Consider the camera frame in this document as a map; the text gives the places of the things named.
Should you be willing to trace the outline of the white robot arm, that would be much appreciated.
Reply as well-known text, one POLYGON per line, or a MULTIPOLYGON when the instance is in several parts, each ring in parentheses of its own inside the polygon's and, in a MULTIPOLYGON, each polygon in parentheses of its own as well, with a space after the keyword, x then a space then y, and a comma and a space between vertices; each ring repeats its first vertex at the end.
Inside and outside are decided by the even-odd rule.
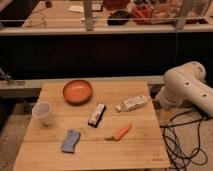
POLYGON ((213 88, 204 83, 205 76, 205 67, 196 61, 169 69, 156 99, 164 109, 176 108, 188 100, 213 117, 213 88))

